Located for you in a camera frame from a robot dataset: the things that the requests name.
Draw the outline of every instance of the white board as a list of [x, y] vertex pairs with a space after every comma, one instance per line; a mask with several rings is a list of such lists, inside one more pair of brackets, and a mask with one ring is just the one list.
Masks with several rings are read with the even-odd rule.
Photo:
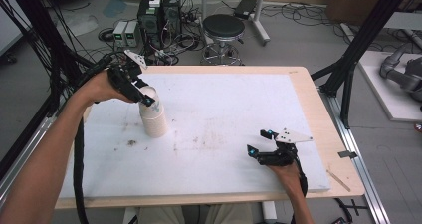
[[[141, 76], [158, 91], [169, 131], [150, 138], [137, 104], [94, 105], [85, 125], [86, 197], [283, 191], [247, 144], [274, 151], [260, 129], [312, 136], [286, 75]], [[310, 192], [329, 190], [313, 141], [297, 144]], [[72, 166], [60, 197], [73, 197]]]
[[[395, 121], [421, 121], [421, 103], [413, 100], [408, 93], [401, 90], [400, 86], [390, 80], [379, 76], [379, 68], [382, 62], [391, 53], [366, 52], [360, 59], [360, 67], [371, 85], [379, 102], [383, 106], [390, 120]], [[406, 64], [411, 59], [419, 58], [421, 55], [403, 54], [400, 64], [396, 70], [404, 73]]]

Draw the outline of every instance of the wooden table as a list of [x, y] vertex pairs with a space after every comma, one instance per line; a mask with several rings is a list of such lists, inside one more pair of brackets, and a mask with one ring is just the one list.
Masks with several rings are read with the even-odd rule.
[[[263, 74], [289, 76], [297, 94], [309, 130], [316, 144], [317, 152], [322, 160], [328, 177], [330, 190], [309, 193], [307, 198], [346, 197], [363, 195], [362, 182], [349, 158], [340, 158], [338, 153], [345, 148], [322, 103], [314, 82], [308, 71], [302, 67], [149, 67], [145, 74]], [[87, 207], [127, 207], [171, 204], [256, 202], [266, 200], [287, 199], [283, 191], [248, 192], [192, 195], [143, 195], [141, 197], [86, 197]], [[59, 198], [57, 208], [74, 208], [74, 198]]]

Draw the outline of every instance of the computer tower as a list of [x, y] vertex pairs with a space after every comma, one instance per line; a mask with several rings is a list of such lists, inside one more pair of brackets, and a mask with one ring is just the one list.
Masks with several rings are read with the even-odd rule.
[[166, 36], [163, 30], [162, 7], [150, 7], [149, 0], [141, 0], [137, 20], [144, 46], [149, 48], [149, 45], [152, 45], [155, 49], [162, 49], [162, 41]]
[[181, 34], [182, 26], [180, 22], [180, 0], [162, 0], [164, 11], [165, 28], [172, 38]]

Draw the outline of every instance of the gray floor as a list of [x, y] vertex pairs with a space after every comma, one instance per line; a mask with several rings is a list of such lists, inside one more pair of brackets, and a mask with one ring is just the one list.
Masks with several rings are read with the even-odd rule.
[[[62, 8], [73, 9], [88, 3], [87, 8], [75, 13], [94, 15], [99, 27], [79, 36], [86, 49], [97, 49], [105, 44], [97, 39], [103, 28], [112, 27], [118, 19], [133, 19], [137, 11], [137, 0], [61, 0]], [[230, 9], [211, 1], [208, 13], [231, 13]], [[231, 7], [236, 0], [224, 0]], [[316, 72], [340, 58], [347, 49], [343, 38], [334, 34], [332, 26], [303, 26], [284, 18], [281, 14], [270, 17], [263, 15], [261, 22], [268, 32], [271, 42], [263, 47], [251, 24], [245, 21], [245, 44], [235, 44], [246, 66], [304, 66], [310, 73]], [[379, 43], [388, 44], [391, 38], [380, 36]], [[48, 77], [31, 48], [23, 41], [12, 50], [18, 63], [0, 64], [0, 158], [13, 144], [24, 126], [48, 94]], [[186, 52], [179, 55], [178, 65], [198, 65], [200, 52]], [[323, 84], [325, 79], [316, 81]], [[359, 145], [369, 173], [387, 211], [391, 223], [422, 222], [422, 135], [414, 131], [413, 123], [388, 120], [360, 69], [356, 69], [352, 100], [350, 105], [350, 125]], [[362, 197], [353, 198], [356, 205], [365, 205]], [[344, 198], [346, 205], [351, 200]], [[308, 201], [316, 223], [332, 223], [343, 213], [333, 199], [311, 199]], [[207, 206], [201, 206], [201, 220], [205, 218]], [[289, 202], [277, 202], [280, 222], [289, 222], [292, 211]], [[184, 207], [187, 223], [196, 223], [197, 206]], [[262, 221], [259, 204], [254, 204], [254, 218]], [[359, 210], [356, 215], [350, 210], [355, 223], [373, 223], [367, 210]], [[90, 209], [92, 223], [121, 223], [123, 209]], [[77, 223], [75, 210], [58, 210], [53, 223]]]

